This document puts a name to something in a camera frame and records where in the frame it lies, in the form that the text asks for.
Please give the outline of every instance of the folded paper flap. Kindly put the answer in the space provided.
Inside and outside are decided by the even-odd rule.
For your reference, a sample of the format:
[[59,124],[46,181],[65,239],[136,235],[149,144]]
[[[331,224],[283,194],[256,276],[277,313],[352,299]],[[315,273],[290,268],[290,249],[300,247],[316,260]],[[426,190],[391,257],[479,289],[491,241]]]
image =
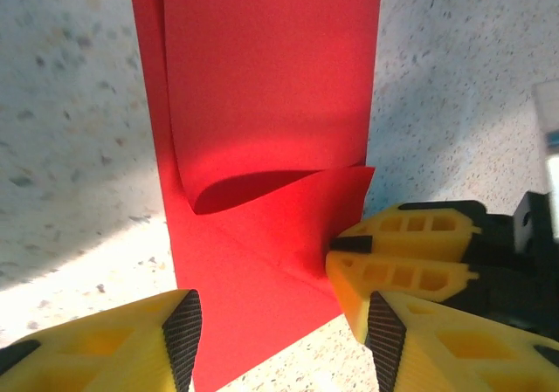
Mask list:
[[207,221],[251,254],[312,283],[326,277],[328,241],[357,223],[372,174],[366,167],[313,173]]
[[364,157],[372,1],[165,0],[176,158],[196,213],[277,189],[271,175]]

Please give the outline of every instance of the granite countertop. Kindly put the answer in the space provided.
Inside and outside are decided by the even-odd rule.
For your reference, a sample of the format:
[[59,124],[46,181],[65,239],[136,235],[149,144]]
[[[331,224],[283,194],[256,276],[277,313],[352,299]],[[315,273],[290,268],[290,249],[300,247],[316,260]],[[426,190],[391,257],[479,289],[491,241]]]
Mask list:
[[[366,214],[543,190],[558,0],[382,0]],[[130,0],[0,0],[0,347],[176,287]],[[339,317],[225,390],[371,391]]]

